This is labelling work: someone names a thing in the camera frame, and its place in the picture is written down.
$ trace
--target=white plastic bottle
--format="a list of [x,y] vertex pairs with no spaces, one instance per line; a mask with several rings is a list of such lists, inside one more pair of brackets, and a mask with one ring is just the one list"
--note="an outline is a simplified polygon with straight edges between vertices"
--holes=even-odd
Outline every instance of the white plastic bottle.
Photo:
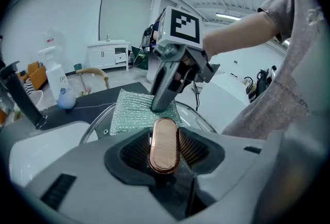
[[60,108],[70,109],[76,103],[76,97],[70,92],[67,76],[62,65],[55,63],[55,46],[39,51],[44,56],[46,75],[53,96]]

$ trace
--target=black vent grille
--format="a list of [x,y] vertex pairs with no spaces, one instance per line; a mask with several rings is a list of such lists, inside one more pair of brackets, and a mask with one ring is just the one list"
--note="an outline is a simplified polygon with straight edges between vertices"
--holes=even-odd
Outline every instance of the black vent grille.
[[41,200],[57,210],[76,178],[72,175],[61,174],[42,196]]
[[120,158],[126,165],[143,171],[147,166],[149,152],[150,137],[149,133],[146,133],[123,147]]
[[248,151],[248,152],[253,152],[253,153],[256,153],[256,154],[260,154],[261,148],[253,147],[253,146],[246,146],[244,148],[244,151]]
[[208,147],[194,138],[187,137],[180,131],[180,153],[189,167],[202,161],[209,153]]

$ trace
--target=drawer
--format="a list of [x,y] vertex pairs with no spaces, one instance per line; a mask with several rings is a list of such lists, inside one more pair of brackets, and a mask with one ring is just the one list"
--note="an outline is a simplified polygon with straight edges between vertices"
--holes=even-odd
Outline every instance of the drawer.
[[116,63],[126,61],[126,53],[117,53],[114,55]]
[[107,47],[107,46],[104,45],[104,46],[102,47],[102,50],[103,50],[103,51],[114,51],[114,47]]

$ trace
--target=small bottle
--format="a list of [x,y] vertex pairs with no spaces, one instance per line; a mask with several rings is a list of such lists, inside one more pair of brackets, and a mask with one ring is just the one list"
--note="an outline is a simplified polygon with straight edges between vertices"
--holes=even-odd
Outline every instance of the small bottle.
[[39,51],[45,58],[46,75],[53,96],[60,108],[70,109],[76,103],[74,92],[69,88],[69,82],[62,65],[55,63],[55,46]]
[[47,32],[45,32],[45,38],[46,38],[46,47],[52,47],[56,45],[53,29],[49,29]]

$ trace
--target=white cabinet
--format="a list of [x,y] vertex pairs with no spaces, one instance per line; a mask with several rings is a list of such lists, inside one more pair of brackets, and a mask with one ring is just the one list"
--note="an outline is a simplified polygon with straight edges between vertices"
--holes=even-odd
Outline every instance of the white cabinet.
[[106,69],[126,66],[128,71],[128,47],[129,42],[123,40],[99,41],[88,45],[90,67]]
[[88,58],[91,67],[100,69],[103,67],[102,49],[93,48],[88,50]]
[[114,48],[103,48],[103,66],[107,68],[116,64],[114,59]]

